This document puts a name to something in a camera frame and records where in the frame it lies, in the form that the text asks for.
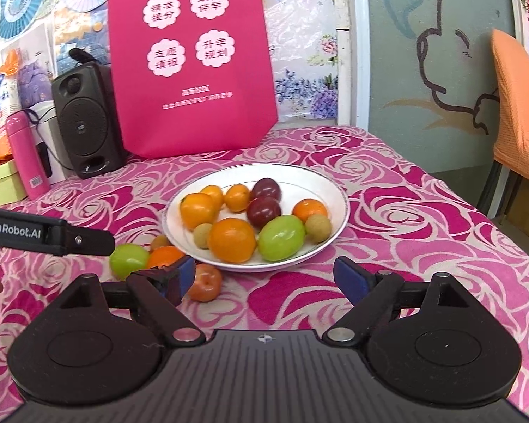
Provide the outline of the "orange in plate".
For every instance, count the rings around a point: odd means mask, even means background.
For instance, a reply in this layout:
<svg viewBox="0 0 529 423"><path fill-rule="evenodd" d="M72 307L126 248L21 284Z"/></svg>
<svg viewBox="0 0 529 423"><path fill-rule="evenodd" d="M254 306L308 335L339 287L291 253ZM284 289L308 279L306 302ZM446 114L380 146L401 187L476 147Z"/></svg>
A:
<svg viewBox="0 0 529 423"><path fill-rule="evenodd" d="M306 222L313 215L329 216L326 206L316 199L302 199L294 205L291 214L302 222Z"/></svg>
<svg viewBox="0 0 529 423"><path fill-rule="evenodd" d="M180 202L180 218L190 231L203 223L215 222L219 212L216 202L205 193L188 194Z"/></svg>

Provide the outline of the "pink rose tablecloth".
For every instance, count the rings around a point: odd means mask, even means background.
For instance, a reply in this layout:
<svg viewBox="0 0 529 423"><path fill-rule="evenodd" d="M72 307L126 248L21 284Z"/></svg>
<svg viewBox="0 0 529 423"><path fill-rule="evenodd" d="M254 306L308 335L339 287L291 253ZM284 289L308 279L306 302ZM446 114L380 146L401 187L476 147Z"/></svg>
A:
<svg viewBox="0 0 529 423"><path fill-rule="evenodd" d="M181 188L220 169L286 163L324 175L349 197L341 236L307 263L252 276L230 275L223 294L185 312L207 329L324 329L347 309L333 284L335 258L417 281L455 275L513 334L523 365L511 401L529 408L529 256L441 180L357 129L279 130L253 149L169 159L132 159L110 174L56 184L17 209L107 228L117 241L146 245L161 230L164 206Z"/></svg>

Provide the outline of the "tan longan right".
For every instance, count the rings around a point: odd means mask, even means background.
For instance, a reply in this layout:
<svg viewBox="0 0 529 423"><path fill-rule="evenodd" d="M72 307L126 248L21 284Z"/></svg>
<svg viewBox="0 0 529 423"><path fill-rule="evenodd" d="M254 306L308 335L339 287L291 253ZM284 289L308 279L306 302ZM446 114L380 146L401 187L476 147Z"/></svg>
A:
<svg viewBox="0 0 529 423"><path fill-rule="evenodd" d="M314 244L321 244L326 241L332 234L332 223L329 218L323 214L312 214L305 222L306 235Z"/></svg>

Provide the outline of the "white round plate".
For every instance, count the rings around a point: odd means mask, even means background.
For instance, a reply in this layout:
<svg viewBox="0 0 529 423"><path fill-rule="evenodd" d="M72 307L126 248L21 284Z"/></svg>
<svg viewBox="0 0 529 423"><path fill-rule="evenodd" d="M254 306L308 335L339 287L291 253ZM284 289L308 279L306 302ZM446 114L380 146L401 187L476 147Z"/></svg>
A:
<svg viewBox="0 0 529 423"><path fill-rule="evenodd" d="M255 273L300 264L343 231L349 200L309 168L253 163L220 169L180 188L162 228L204 264Z"/></svg>

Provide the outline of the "large front orange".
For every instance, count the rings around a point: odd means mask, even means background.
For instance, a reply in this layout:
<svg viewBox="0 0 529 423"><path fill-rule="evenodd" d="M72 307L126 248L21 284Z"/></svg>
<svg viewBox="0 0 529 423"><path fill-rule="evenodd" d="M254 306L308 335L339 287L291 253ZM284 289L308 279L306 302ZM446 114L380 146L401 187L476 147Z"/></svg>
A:
<svg viewBox="0 0 529 423"><path fill-rule="evenodd" d="M255 231L248 222L226 218L213 224L207 245L217 259L228 264L243 264L251 259L257 241Z"/></svg>

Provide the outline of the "pale green box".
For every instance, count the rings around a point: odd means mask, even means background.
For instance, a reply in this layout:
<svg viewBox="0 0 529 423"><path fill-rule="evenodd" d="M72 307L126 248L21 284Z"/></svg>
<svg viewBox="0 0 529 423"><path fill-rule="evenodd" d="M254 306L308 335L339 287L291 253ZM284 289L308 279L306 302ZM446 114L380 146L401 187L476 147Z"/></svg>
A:
<svg viewBox="0 0 529 423"><path fill-rule="evenodd" d="M27 197L20 174L13 160L0 164L0 206Z"/></svg>

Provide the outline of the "orange fabric chair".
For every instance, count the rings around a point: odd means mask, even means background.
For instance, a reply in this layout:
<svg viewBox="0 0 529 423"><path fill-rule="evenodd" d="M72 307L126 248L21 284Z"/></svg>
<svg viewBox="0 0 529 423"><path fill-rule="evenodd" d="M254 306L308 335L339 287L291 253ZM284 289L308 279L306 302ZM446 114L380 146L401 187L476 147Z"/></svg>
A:
<svg viewBox="0 0 529 423"><path fill-rule="evenodd" d="M488 212L504 167L529 180L529 54L513 36L497 29L491 34L491 51L500 100L499 131L477 203L482 213Z"/></svg>

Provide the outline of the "orange snack bag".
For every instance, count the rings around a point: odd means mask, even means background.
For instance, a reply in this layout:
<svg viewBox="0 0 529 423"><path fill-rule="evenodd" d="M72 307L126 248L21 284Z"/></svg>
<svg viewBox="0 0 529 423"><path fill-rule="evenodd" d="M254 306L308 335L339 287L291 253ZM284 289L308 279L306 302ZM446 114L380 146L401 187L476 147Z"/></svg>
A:
<svg viewBox="0 0 529 423"><path fill-rule="evenodd" d="M13 158L5 124L8 117L20 111L19 70L18 51L9 50L0 67L0 164Z"/></svg>

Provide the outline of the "green fruit in plate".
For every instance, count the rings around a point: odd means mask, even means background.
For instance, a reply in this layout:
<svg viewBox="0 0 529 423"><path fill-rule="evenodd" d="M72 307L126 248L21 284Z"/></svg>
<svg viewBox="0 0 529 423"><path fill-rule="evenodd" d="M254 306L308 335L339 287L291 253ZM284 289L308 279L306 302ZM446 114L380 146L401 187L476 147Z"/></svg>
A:
<svg viewBox="0 0 529 423"><path fill-rule="evenodd" d="M268 222L258 238L258 250L264 260L279 262L296 254L304 245L306 229L293 215L282 215Z"/></svg>

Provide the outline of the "dark red plum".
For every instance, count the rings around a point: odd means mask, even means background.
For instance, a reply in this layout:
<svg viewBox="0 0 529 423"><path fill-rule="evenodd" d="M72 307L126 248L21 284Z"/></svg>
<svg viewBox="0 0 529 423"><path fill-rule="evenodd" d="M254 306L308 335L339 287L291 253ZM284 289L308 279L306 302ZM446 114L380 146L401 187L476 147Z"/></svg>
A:
<svg viewBox="0 0 529 423"><path fill-rule="evenodd" d="M272 198L279 202L282 199L282 190L274 179L259 179L250 191L250 199L257 198Z"/></svg>
<svg viewBox="0 0 529 423"><path fill-rule="evenodd" d="M253 199L246 209L246 216L250 225L262 229L268 222L282 215L282 209L272 198Z"/></svg>

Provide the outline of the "tan longan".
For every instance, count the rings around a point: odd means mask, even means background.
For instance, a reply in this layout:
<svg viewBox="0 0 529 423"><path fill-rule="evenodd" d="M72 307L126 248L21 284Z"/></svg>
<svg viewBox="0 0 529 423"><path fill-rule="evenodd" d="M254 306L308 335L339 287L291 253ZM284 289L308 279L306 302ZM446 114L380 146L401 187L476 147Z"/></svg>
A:
<svg viewBox="0 0 529 423"><path fill-rule="evenodd" d="M329 218L323 214L312 214L305 222L306 235L314 244L321 244L326 241L332 234L332 223Z"/></svg>
<svg viewBox="0 0 529 423"><path fill-rule="evenodd" d="M208 249L208 240L213 225L211 223L201 223L193 230L193 241L197 248Z"/></svg>

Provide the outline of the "small orange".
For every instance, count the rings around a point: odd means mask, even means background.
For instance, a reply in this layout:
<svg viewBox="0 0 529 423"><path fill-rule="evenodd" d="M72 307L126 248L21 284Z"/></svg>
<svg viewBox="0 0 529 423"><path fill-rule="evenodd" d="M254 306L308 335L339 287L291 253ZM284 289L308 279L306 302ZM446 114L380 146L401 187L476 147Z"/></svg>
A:
<svg viewBox="0 0 529 423"><path fill-rule="evenodd" d="M243 184L232 185L224 195L224 204L232 213L246 211L251 201L251 191Z"/></svg>
<svg viewBox="0 0 529 423"><path fill-rule="evenodd" d="M184 257L184 253L178 248L168 245L155 249L149 256L148 268L164 268Z"/></svg>

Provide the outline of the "small orange back plate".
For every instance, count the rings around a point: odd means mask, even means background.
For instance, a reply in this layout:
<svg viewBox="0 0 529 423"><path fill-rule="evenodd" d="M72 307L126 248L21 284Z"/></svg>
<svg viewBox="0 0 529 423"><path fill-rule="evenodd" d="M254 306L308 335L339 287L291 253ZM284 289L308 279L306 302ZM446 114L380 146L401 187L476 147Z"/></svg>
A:
<svg viewBox="0 0 529 423"><path fill-rule="evenodd" d="M215 208L217 210L223 208L224 195L223 190L221 190L220 186L214 184L207 185L203 189L201 189L200 192L208 195L212 199L212 202L214 203Z"/></svg>

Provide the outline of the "red-orange persimmon on table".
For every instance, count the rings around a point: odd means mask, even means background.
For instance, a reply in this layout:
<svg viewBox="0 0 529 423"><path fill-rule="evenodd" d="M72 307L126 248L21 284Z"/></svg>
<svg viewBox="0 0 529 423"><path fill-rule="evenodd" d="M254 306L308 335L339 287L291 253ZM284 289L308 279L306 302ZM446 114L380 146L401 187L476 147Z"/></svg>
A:
<svg viewBox="0 0 529 423"><path fill-rule="evenodd" d="M210 264L197 264L195 280L189 288L188 297L200 303L208 303L220 295L223 275Z"/></svg>

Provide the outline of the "pink tote bag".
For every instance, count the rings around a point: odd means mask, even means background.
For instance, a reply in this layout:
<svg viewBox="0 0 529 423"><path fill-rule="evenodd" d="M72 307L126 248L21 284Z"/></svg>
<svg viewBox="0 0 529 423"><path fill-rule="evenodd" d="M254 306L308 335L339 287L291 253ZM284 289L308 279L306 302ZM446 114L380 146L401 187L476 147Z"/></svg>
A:
<svg viewBox="0 0 529 423"><path fill-rule="evenodd" d="M263 0L108 0L125 148L156 159L258 145L278 120Z"/></svg>

